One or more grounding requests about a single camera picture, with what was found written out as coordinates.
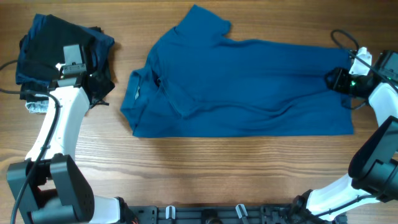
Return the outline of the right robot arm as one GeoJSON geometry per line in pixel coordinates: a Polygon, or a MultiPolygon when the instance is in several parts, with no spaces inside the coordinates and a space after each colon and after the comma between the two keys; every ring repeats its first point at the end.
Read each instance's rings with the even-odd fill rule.
{"type": "Polygon", "coordinates": [[[374,66],[355,55],[350,70],[336,68],[325,81],[331,90],[364,99],[379,127],[354,155],[346,175],[295,198],[286,216],[290,223],[334,223],[361,205],[397,200],[397,52],[383,51],[374,66]]]}

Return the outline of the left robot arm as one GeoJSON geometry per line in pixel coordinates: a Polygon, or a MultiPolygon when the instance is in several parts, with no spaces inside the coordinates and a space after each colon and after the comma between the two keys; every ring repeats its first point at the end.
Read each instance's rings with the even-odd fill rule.
{"type": "Polygon", "coordinates": [[[120,198],[97,196],[75,163],[81,123],[89,110],[88,54],[78,45],[63,47],[65,62],[53,67],[45,91],[47,113],[25,160],[11,164],[7,182],[15,198],[11,223],[123,223],[129,209],[120,198]]]}

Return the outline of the blue polo shirt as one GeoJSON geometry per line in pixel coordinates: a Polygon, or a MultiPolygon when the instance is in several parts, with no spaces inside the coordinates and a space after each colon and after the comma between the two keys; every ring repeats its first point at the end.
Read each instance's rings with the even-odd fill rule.
{"type": "Polygon", "coordinates": [[[353,134],[325,75],[349,68],[335,48],[227,38],[231,23],[200,6],[131,73],[121,112],[136,137],[353,134]]]}

